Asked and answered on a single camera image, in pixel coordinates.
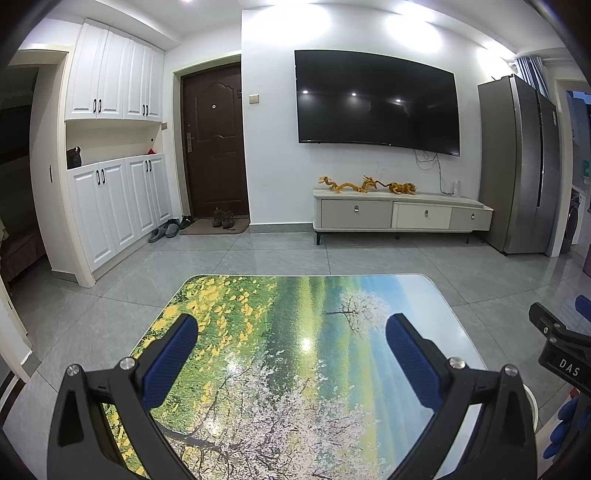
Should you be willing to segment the blue gloved right hand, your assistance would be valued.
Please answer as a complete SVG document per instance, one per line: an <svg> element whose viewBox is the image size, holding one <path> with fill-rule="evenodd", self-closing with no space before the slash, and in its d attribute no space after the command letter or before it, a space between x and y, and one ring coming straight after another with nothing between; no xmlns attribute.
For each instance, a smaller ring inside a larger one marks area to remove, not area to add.
<svg viewBox="0 0 591 480"><path fill-rule="evenodd" d="M590 424L590 398L583 393L570 398L557 412L558 425L549 436L549 444L542 453L544 459L553 458L568 434L585 431Z"/></svg>

